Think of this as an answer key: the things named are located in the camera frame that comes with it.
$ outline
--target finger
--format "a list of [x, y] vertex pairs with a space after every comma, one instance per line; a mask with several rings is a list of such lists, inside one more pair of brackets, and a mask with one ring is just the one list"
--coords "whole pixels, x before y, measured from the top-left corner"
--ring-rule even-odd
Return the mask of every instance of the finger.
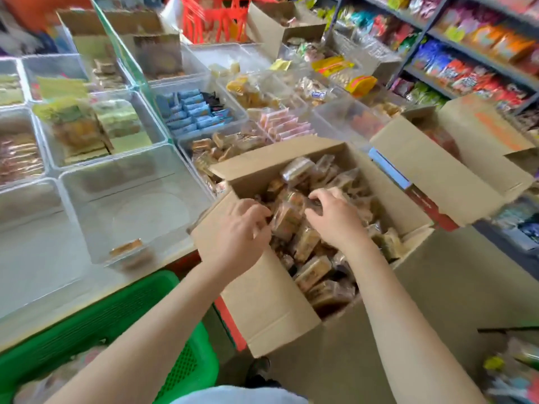
[[244, 198], [235, 203], [230, 209], [230, 215], [243, 215], [251, 208], [252, 206], [260, 203], [252, 198]]
[[345, 195], [342, 190], [338, 187], [332, 187], [331, 189], [328, 190], [333, 197], [335, 198], [339, 198], [341, 200], [344, 200], [344, 201], [348, 201], [349, 199], [347, 198], [347, 195]]
[[269, 225], [266, 225], [263, 229], [260, 230], [260, 232], [257, 234], [257, 236], [253, 239], [254, 246], [256, 246], [259, 249], [264, 249], [266, 245], [269, 244], [271, 240], [271, 228]]
[[269, 208], [264, 207], [262, 204], [256, 203], [251, 206], [243, 215], [242, 220], [251, 227], [263, 227], [266, 226], [266, 218], [271, 215]]
[[311, 224], [311, 226], [315, 230], [320, 232], [319, 228], [320, 228], [320, 225], [322, 223], [323, 216], [318, 215], [316, 213], [316, 211], [311, 210], [310, 208], [308, 208], [308, 209], [305, 210], [305, 217], [307, 218], [307, 221], [309, 222], [309, 224]]
[[316, 189], [311, 194], [309, 194], [311, 200], [319, 199], [322, 203], [322, 207], [325, 207], [329, 204], [335, 197], [333, 194], [326, 189]]

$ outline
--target green plastic basket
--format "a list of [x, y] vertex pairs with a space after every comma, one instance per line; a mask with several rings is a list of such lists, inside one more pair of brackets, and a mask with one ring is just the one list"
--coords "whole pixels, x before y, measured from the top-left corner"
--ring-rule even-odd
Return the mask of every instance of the green plastic basket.
[[[54, 370], [74, 354], [110, 344], [166, 296], [179, 280], [159, 271], [64, 319], [0, 355], [0, 404], [10, 404], [21, 384]], [[199, 323], [161, 387], [154, 404], [212, 387], [219, 362]]]

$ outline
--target orange crate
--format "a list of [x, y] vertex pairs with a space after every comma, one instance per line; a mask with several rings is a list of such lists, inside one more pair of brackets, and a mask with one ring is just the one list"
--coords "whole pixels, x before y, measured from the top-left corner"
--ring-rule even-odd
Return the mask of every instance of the orange crate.
[[223, 0], [181, 0], [183, 3], [183, 34], [193, 43], [203, 43], [203, 34], [206, 26], [210, 30], [217, 25], [216, 42], [229, 42], [245, 40], [245, 23], [247, 21], [247, 7], [240, 7], [240, 1], [263, 1], [277, 3], [276, 0], [231, 0], [230, 8], [223, 7]]

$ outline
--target metal shelf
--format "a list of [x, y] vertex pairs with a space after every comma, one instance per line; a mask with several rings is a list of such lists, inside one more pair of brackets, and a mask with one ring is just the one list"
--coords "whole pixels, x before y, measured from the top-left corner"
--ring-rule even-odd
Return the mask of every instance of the metal shelf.
[[530, 76], [529, 74], [519, 70], [513, 65], [498, 61], [487, 54], [484, 54], [472, 47], [467, 46], [466, 44], [453, 42], [449, 40], [440, 30], [436, 28], [432, 28], [428, 30], [427, 34], [433, 38], [436, 38], [437, 40], [440, 40], [441, 42], [447, 44], [448, 46], [456, 49], [457, 51], [460, 51], [463, 54], [466, 54], [472, 57], [476, 61], [481, 62], [482, 64], [495, 69], [500, 74], [505, 75], [522, 85], [528, 86], [534, 91], [539, 91], [539, 79], [533, 76]]
[[432, 76], [428, 76], [422, 70], [417, 69], [412, 65], [406, 65], [404, 67], [404, 71], [408, 72], [408, 74], [410, 75], [413, 75], [415, 78], [422, 81], [423, 83], [426, 83], [432, 89], [435, 89], [436, 91], [440, 92], [442, 95], [444, 95], [445, 97], [448, 97], [449, 99], [455, 99], [460, 96], [458, 94], [455, 94], [455, 92], [453, 92], [451, 89], [444, 87]]
[[384, 11], [387, 11], [388, 13], [394, 15], [399, 20], [407, 22], [408, 24], [414, 26], [415, 28], [424, 29], [425, 28], [425, 22], [417, 19], [412, 14], [407, 12], [406, 10], [394, 10], [389, 5], [387, 5], [387, 1], [385, 0], [365, 0], [370, 4], [374, 4], [378, 8], [383, 9]]
[[473, 1], [476, 1], [477, 3], [487, 6], [489, 8], [492, 8], [493, 10], [499, 11], [516, 20], [526, 22], [533, 27], [539, 28], [539, 21], [535, 20], [532, 17], [528, 17], [524, 14], [521, 14], [513, 10], [509, 5], [504, 5], [496, 0], [473, 0]]

